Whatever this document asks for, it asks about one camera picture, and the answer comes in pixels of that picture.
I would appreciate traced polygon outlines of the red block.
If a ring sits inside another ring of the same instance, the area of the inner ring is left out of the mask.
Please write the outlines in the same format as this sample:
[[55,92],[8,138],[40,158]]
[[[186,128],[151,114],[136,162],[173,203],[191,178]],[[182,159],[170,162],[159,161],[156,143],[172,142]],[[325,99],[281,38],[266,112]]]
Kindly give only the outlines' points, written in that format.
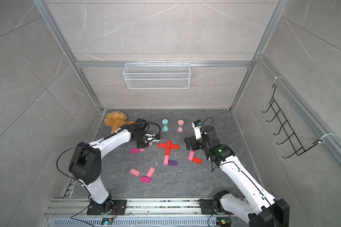
[[158,144],[159,148],[167,148],[167,146],[168,146],[167,143],[159,143]]
[[197,163],[197,164],[202,164],[202,159],[193,157],[192,162]]
[[165,155],[166,155],[166,156],[170,156],[170,151],[171,151],[170,148],[166,148]]
[[176,144],[171,144],[170,146],[171,149],[180,149],[180,146]]

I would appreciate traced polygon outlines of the purple block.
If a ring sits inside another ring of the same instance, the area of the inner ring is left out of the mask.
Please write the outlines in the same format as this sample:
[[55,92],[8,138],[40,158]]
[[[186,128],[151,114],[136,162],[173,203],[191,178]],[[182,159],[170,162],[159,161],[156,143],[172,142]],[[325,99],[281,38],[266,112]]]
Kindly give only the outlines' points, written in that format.
[[169,160],[169,161],[168,161],[168,165],[169,165],[169,166],[177,166],[177,165],[178,165],[178,161]]

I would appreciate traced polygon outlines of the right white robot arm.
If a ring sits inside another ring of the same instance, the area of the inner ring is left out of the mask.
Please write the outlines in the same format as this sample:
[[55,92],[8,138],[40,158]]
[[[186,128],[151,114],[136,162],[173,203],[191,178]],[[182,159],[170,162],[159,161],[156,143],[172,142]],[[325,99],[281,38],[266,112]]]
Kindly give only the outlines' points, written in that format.
[[230,212],[250,227],[287,227],[290,208],[284,199],[277,200],[244,168],[235,152],[221,144],[215,128],[197,120],[192,123],[195,135],[185,138],[187,150],[202,150],[208,160],[226,173],[245,196],[238,199],[227,190],[213,197],[218,212]]

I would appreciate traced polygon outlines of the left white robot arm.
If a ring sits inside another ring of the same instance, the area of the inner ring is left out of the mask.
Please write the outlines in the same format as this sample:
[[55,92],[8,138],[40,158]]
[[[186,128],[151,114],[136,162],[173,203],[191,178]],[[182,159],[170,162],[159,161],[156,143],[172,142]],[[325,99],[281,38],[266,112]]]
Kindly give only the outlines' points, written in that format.
[[115,211],[109,191],[101,180],[102,159],[115,148],[135,141],[138,148],[146,148],[150,142],[160,139],[158,124],[141,118],[133,124],[125,124],[108,136],[90,143],[81,142],[74,149],[68,171],[79,181],[90,196],[90,207],[107,215]]

